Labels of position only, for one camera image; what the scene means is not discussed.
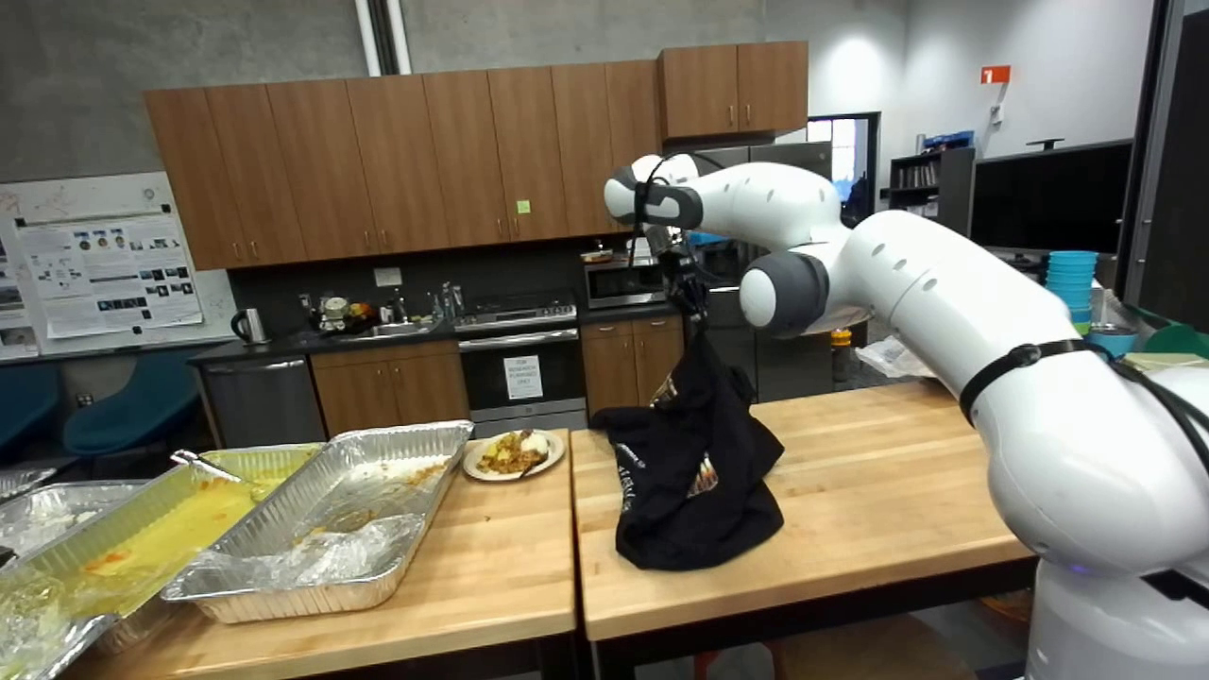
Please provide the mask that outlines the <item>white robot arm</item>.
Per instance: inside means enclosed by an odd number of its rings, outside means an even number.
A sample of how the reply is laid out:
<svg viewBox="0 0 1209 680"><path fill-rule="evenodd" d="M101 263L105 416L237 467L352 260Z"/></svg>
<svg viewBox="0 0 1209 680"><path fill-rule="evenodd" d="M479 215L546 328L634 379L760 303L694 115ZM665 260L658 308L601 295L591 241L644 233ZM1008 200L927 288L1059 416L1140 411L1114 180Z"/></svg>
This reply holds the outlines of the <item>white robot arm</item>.
<svg viewBox="0 0 1209 680"><path fill-rule="evenodd" d="M1037 555L1025 680L1209 680L1198 374L1109 356L1056 290L933 217L845 224L834 183L801 167L644 156L601 180L601 204L640 233L757 244L748 324L879 317L933 370L989 453L1003 520Z"/></svg>

